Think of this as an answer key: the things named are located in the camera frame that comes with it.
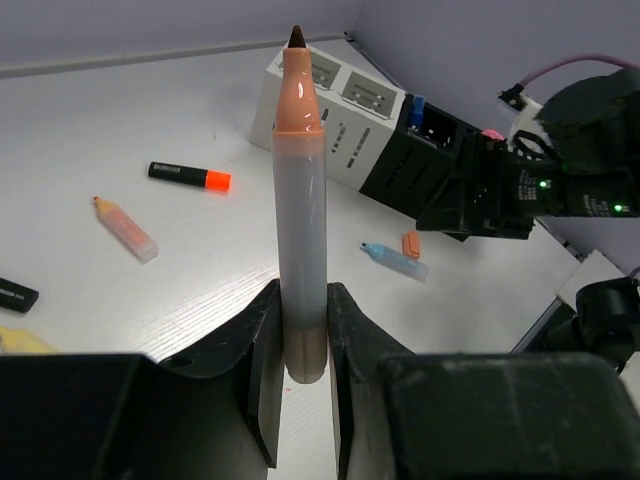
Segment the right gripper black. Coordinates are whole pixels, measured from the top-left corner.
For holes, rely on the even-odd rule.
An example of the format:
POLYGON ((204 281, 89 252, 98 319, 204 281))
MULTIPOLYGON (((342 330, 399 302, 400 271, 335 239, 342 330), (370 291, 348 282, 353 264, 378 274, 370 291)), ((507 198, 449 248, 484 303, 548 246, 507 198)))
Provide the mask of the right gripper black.
POLYGON ((452 172, 428 198, 416 221, 421 231, 458 240, 526 240, 533 219, 565 213, 560 159, 537 135, 516 134, 513 146, 482 133, 462 140, 452 172))

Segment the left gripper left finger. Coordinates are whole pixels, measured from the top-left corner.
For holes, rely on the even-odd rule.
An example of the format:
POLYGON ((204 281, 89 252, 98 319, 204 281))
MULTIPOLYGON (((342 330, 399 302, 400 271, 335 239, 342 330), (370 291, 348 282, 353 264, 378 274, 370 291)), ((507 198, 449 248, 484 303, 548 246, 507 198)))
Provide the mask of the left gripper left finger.
POLYGON ((264 479, 277 461, 280 288, 161 362, 1 360, 5 479, 264 479))

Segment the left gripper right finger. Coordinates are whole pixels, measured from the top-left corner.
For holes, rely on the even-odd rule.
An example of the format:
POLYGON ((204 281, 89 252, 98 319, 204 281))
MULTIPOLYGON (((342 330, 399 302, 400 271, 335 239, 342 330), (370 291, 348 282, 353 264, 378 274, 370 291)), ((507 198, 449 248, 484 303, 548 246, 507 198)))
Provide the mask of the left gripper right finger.
POLYGON ((639 412, 621 380, 639 350, 634 282, 580 289, 536 349, 416 354, 328 290, 341 479, 635 479, 639 412))

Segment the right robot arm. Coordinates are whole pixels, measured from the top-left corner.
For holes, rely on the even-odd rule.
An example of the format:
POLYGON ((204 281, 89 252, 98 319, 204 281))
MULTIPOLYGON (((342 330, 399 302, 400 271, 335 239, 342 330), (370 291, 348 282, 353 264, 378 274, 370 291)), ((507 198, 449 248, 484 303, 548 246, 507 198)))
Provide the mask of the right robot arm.
MULTIPOLYGON (((525 240, 539 217, 638 217, 638 69, 569 85, 533 121, 540 132, 517 128, 505 140, 466 135, 417 229, 525 240)), ((584 351, 622 372, 639 350, 638 287, 621 278, 580 288, 576 314, 544 326, 527 349, 584 351)))

